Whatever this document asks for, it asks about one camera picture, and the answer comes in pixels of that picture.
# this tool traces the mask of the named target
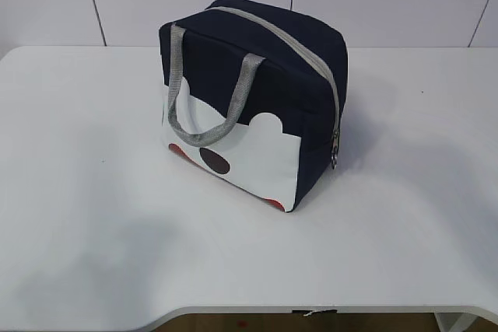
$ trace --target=white table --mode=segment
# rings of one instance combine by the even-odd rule
[[[0,61],[0,330],[183,313],[498,322],[498,50],[353,49],[338,169],[285,214],[167,151],[157,48]]]

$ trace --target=insulated bag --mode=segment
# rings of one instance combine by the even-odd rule
[[[171,150],[282,211],[335,168],[348,64],[338,31],[218,0],[162,26],[160,46]]]

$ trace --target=wooden floor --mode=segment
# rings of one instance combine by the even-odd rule
[[[192,314],[157,332],[439,332],[433,314]],[[478,319],[468,332],[498,332]]]

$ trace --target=bag top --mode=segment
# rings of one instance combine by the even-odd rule
[[[342,35],[337,30],[312,17],[248,0],[217,0],[208,9],[213,7],[241,9],[266,19],[320,56],[332,70],[335,84],[338,87],[342,112],[347,80],[347,53]],[[307,84],[329,85],[285,42],[271,31],[250,20],[214,9],[180,19],[176,24],[195,33],[263,56],[292,75],[301,77],[305,75],[303,81]],[[169,33],[169,26],[170,24],[163,26],[160,34]]]

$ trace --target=gray handle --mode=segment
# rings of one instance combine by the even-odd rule
[[[182,45],[185,29],[171,26],[171,53],[170,53],[170,82],[168,92],[168,122],[178,135],[178,138],[193,147],[206,147],[224,138],[232,131],[239,120],[240,114],[246,105],[249,91],[251,91],[254,76],[259,65],[265,58],[256,54],[246,54],[240,67],[240,75],[235,85],[226,119],[222,124],[200,134],[189,134],[180,125],[177,119],[177,97],[180,93],[181,80],[184,76],[184,62]]]

